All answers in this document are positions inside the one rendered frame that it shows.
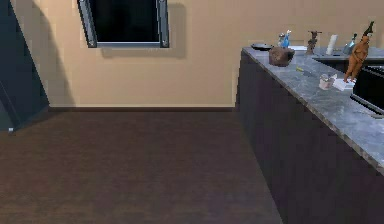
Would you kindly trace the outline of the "brown round bowl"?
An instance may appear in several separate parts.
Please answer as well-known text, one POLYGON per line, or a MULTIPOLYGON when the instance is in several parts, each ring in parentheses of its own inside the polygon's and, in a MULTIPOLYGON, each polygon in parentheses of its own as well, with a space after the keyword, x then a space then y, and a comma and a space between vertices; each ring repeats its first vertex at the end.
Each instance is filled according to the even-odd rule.
POLYGON ((269 64, 278 67, 286 67, 290 64, 295 51, 287 47, 273 47, 269 50, 269 64))

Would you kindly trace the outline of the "black flat pan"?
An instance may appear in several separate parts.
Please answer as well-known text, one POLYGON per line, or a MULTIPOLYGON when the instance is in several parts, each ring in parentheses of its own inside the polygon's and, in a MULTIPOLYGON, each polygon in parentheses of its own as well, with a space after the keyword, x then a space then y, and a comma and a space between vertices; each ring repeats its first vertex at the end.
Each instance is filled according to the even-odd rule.
POLYGON ((274 46, 270 44, 264 44, 264 43, 254 43, 251 45, 251 47, 254 50, 260 50, 260 51, 269 51, 272 49, 274 46))

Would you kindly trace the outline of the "dark cabinet with marble worktop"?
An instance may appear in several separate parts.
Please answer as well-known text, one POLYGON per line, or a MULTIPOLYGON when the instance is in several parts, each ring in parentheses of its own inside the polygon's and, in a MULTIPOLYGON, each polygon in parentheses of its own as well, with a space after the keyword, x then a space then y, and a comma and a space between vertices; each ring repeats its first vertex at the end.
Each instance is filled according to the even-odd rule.
POLYGON ((306 56, 275 67, 245 47, 236 107, 284 224, 384 224, 384 118, 320 89, 333 71, 306 56))

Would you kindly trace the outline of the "grey framed dark window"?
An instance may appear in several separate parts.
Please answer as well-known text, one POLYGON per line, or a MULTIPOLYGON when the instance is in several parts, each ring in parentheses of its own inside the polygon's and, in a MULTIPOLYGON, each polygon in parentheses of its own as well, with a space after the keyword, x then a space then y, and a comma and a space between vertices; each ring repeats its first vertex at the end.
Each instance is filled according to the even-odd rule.
POLYGON ((77 0, 89 48, 169 48, 167 0, 77 0))

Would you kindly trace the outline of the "blue spray bottle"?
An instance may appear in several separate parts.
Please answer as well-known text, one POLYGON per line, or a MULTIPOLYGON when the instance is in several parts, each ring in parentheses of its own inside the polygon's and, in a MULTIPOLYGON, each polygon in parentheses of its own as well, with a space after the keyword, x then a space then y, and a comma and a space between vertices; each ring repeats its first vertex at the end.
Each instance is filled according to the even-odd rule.
POLYGON ((289 47, 289 45, 290 45, 290 40, 289 40, 289 38, 290 38, 290 34, 291 34, 291 30, 287 30, 287 32, 286 32, 286 34, 285 34, 285 36, 284 36, 284 40, 283 40, 283 42, 282 42, 282 47, 284 47, 284 48, 288 48, 289 47))

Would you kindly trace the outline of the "white flat cloth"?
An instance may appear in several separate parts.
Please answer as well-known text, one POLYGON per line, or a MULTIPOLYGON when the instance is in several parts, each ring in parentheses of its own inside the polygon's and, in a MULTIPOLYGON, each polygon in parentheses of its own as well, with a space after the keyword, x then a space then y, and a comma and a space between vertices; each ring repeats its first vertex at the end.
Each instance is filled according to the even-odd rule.
POLYGON ((355 86, 355 83, 350 81, 345 82, 343 79, 335 79, 333 82, 333 86, 340 91, 352 90, 355 86))

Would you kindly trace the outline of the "white paper towel roll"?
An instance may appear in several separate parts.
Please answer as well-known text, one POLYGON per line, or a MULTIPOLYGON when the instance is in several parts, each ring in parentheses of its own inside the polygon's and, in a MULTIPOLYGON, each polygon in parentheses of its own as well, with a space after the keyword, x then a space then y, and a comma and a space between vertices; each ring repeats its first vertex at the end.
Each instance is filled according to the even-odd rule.
POLYGON ((332 55, 333 49, 334 49, 335 44, 337 42, 337 38, 338 38, 337 34, 331 35, 327 49, 326 49, 326 52, 325 52, 326 55, 332 55))

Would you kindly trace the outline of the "dark kitchen sink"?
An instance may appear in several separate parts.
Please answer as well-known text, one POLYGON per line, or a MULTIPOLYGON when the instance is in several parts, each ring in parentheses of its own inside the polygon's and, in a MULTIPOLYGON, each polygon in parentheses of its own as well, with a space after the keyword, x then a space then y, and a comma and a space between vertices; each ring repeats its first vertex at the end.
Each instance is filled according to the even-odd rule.
MULTIPOLYGON (((342 73, 347 71, 349 65, 348 56, 315 56, 314 59, 342 73)), ((384 66, 384 58, 367 58, 363 62, 364 66, 384 66)))

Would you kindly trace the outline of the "grey green bottle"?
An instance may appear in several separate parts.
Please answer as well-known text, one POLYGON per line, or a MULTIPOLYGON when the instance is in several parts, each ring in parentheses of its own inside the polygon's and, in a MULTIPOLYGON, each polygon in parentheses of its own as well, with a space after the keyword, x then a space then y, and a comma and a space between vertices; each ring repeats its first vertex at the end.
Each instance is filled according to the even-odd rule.
POLYGON ((352 49, 353 49, 353 47, 354 47, 354 45, 355 45, 356 37, 357 37, 357 34, 354 33, 353 36, 352 36, 352 38, 351 38, 351 41, 345 45, 345 47, 344 47, 344 49, 343 49, 343 53, 344 53, 345 55, 350 55, 350 54, 351 54, 352 49))

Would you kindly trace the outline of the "black stove top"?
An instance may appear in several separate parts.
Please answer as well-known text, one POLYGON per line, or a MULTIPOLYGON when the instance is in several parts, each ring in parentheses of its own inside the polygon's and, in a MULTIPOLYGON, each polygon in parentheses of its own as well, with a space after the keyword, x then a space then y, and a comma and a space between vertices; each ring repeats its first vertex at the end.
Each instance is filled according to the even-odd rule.
POLYGON ((350 98, 379 115, 384 115, 384 66, 361 69, 350 98))

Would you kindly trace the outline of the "dark blue fridge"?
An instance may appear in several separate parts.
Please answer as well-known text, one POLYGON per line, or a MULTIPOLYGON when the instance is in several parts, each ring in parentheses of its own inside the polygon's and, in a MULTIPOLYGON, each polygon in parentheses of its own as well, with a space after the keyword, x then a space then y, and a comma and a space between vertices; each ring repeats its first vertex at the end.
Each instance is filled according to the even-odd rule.
POLYGON ((23 127, 49 106, 10 0, 0 0, 0 131, 23 127))

